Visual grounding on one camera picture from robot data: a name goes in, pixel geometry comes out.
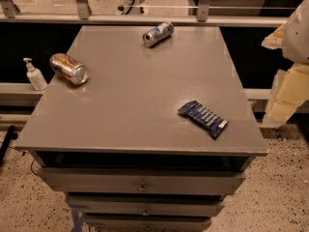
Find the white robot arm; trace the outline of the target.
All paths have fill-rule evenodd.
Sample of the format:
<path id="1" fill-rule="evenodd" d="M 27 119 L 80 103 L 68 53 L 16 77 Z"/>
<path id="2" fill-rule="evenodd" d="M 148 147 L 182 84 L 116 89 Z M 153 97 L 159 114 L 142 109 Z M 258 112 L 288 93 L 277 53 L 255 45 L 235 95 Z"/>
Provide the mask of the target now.
<path id="1" fill-rule="evenodd" d="M 287 22 L 264 38 L 262 46 L 282 49 L 286 59 L 294 63 L 309 63 L 309 0 L 303 0 Z"/>

